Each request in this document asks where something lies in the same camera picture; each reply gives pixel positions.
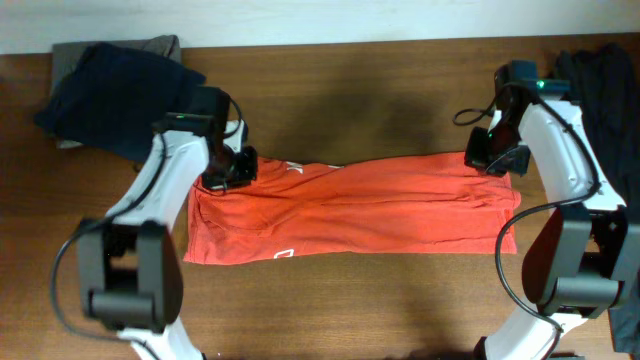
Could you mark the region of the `red soccer t-shirt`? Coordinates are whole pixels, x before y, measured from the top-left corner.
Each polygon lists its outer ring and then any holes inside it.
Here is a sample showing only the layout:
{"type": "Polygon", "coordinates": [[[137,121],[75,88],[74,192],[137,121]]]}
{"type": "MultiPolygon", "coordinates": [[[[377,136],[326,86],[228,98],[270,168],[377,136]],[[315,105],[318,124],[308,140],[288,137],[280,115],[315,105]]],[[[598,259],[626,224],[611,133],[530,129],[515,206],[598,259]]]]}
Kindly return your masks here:
{"type": "Polygon", "coordinates": [[[460,153],[346,166],[260,158],[246,187],[188,197],[185,261],[239,265],[325,253],[490,254],[520,205],[508,176],[460,153]]]}

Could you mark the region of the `black crumpled garment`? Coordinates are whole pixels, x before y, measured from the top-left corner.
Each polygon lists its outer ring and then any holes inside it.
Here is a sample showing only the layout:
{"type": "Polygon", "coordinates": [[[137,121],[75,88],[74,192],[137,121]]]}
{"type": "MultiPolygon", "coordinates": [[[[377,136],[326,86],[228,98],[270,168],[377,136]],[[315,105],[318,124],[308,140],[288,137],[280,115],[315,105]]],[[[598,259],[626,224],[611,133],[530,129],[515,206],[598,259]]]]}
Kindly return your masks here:
{"type": "Polygon", "coordinates": [[[554,74],[571,83],[597,160],[629,210],[639,210],[639,84],[629,54],[615,43],[563,51],[554,74]]]}

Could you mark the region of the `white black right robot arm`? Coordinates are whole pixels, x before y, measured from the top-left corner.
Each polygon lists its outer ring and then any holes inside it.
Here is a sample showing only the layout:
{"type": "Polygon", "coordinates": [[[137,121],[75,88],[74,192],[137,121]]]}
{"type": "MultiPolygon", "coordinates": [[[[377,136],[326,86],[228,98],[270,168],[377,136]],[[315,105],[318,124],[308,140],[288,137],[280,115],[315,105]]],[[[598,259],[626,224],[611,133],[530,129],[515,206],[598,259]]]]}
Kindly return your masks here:
{"type": "Polygon", "coordinates": [[[626,302],[639,270],[639,221],[606,179],[584,130],[579,106],[564,100],[556,80],[516,80],[497,86],[472,131],[465,163],[487,175],[522,174],[535,160],[546,203],[507,220],[497,235],[495,266],[516,308],[481,338],[476,359],[550,359],[569,331],[626,302]],[[536,213],[550,217],[522,263],[519,297],[501,260],[506,233],[536,213]]]}

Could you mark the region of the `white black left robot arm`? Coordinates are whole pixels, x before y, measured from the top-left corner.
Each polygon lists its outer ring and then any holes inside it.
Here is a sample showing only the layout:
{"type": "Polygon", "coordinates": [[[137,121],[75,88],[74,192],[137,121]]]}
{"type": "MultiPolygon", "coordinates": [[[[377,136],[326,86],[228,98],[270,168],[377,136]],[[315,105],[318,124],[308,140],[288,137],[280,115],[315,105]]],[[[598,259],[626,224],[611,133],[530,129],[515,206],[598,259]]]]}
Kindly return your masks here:
{"type": "Polygon", "coordinates": [[[169,113],[155,127],[129,190],[104,219],[78,229],[82,310],[142,359],[201,359],[180,319],[184,285],[171,232],[196,181],[214,190],[247,185],[257,155],[243,120],[169,113]]]}

